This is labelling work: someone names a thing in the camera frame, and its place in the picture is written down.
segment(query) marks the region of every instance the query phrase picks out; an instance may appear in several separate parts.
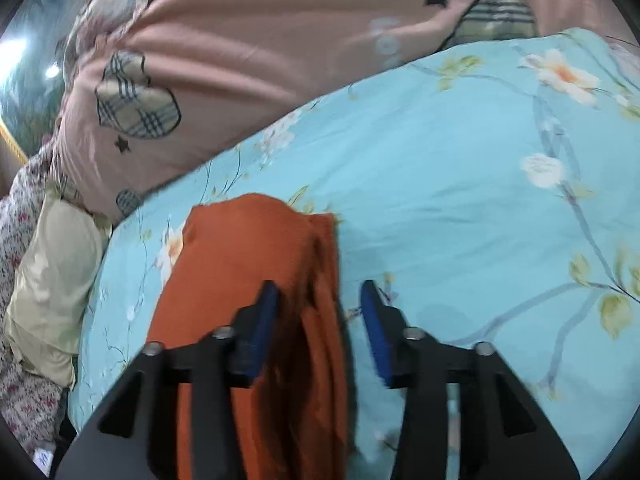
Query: pink floral fabric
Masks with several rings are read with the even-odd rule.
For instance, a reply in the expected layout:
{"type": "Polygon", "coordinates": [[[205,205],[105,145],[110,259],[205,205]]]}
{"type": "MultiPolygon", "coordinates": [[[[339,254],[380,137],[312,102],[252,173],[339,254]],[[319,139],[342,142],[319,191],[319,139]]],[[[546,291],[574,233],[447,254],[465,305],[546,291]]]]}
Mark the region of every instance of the pink floral fabric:
{"type": "Polygon", "coordinates": [[[15,269],[38,222],[51,152],[51,143],[44,146],[0,200],[0,413],[29,454],[37,441],[52,440],[62,388],[22,370],[4,342],[4,313],[14,291],[15,269]]]}

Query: beige pillow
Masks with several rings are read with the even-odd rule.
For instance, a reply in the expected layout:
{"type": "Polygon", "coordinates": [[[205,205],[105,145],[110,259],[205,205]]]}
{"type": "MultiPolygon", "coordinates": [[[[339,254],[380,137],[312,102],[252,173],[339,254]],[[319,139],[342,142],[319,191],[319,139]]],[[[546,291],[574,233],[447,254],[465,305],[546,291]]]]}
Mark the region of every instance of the beige pillow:
{"type": "Polygon", "coordinates": [[[108,231],[47,187],[33,239],[15,273],[4,334],[28,372],[73,386],[82,314],[108,231]]]}

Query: green leaf print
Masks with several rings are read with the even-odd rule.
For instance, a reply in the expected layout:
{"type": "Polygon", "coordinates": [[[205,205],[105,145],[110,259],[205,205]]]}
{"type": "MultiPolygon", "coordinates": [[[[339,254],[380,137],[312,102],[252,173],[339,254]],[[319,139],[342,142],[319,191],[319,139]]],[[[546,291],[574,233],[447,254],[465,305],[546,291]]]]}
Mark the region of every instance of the green leaf print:
{"type": "Polygon", "coordinates": [[[576,254],[569,263],[569,274],[576,283],[589,286],[589,273],[591,268],[587,259],[582,254],[576,254]]]}
{"type": "Polygon", "coordinates": [[[618,92],[620,92],[620,95],[626,97],[627,99],[629,99],[630,97],[633,96],[633,94],[631,93],[631,91],[629,90],[629,88],[627,88],[624,84],[622,84],[620,81],[614,81],[616,88],[618,88],[618,92]]]}
{"type": "Polygon", "coordinates": [[[620,246],[616,251],[616,261],[613,264],[613,272],[615,274],[618,285],[621,286],[622,288],[624,288],[625,286],[625,282],[622,279],[622,269],[625,266],[625,261],[626,261],[626,249],[620,246]]]}
{"type": "Polygon", "coordinates": [[[449,57],[444,60],[438,74],[438,91],[444,92],[452,88],[453,80],[457,77],[473,72],[477,67],[482,65],[482,60],[478,56],[464,56],[460,59],[449,57]]]}
{"type": "Polygon", "coordinates": [[[627,119],[633,121],[640,120],[640,106],[630,104],[629,106],[623,107],[622,113],[627,119]]]}
{"type": "Polygon", "coordinates": [[[313,200],[307,200],[306,204],[302,207],[302,212],[305,215],[311,215],[316,211],[316,203],[313,200]]]}
{"type": "Polygon", "coordinates": [[[350,84],[347,87],[347,95],[349,96],[349,99],[351,101],[357,101],[358,100],[358,94],[356,94],[356,92],[353,91],[353,85],[354,84],[350,84]]]}
{"type": "Polygon", "coordinates": [[[572,185],[572,190],[574,192],[574,197],[577,199],[581,198],[591,198],[595,195],[595,192],[586,187],[581,182],[576,182],[572,185]]]}
{"type": "Polygon", "coordinates": [[[612,339],[617,339],[622,329],[631,325],[634,311],[625,296],[605,294],[600,300],[600,324],[612,339]]]}
{"type": "Polygon", "coordinates": [[[631,273],[631,291],[640,296],[640,267],[631,267],[629,269],[631,273]]]}
{"type": "Polygon", "coordinates": [[[299,202],[302,200],[302,197],[305,195],[307,189],[309,189],[309,186],[303,186],[299,190],[297,190],[289,199],[287,205],[292,209],[296,209],[296,207],[299,205],[299,202]]]}

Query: plaid fabric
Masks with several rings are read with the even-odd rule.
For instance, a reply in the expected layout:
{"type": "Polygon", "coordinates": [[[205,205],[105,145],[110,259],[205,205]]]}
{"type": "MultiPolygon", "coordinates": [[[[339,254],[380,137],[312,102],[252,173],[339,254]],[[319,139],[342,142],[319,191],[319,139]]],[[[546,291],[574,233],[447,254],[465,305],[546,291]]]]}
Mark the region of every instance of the plaid fabric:
{"type": "Polygon", "coordinates": [[[124,217],[129,216],[142,204],[140,197],[130,189],[123,189],[116,196],[116,205],[124,217]]]}
{"type": "Polygon", "coordinates": [[[525,0],[478,0],[460,19],[444,48],[474,41],[537,36],[536,19],[525,0]]]}
{"type": "Polygon", "coordinates": [[[51,167],[49,169],[49,177],[53,180],[58,188],[58,192],[68,202],[83,208],[82,196],[76,187],[76,184],[62,170],[62,164],[58,153],[58,146],[53,148],[53,156],[51,159],[51,167]]]}
{"type": "Polygon", "coordinates": [[[113,54],[95,89],[100,126],[137,139],[169,135],[180,123],[180,108],[169,90],[150,83],[142,54],[113,54]]]}

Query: light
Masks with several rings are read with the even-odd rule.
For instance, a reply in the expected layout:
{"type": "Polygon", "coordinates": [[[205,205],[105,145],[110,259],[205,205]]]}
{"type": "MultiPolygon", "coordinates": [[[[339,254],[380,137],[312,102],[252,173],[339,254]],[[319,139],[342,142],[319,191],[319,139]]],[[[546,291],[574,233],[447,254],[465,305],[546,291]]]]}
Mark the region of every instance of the light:
{"type": "Polygon", "coordinates": [[[10,40],[0,43],[0,84],[4,83],[11,70],[20,63],[26,47],[25,40],[10,40]]]}
{"type": "Polygon", "coordinates": [[[59,73],[60,73],[60,69],[58,68],[58,64],[54,63],[49,68],[47,68],[47,71],[44,73],[44,75],[47,76],[47,78],[49,79],[53,79],[59,73]]]}

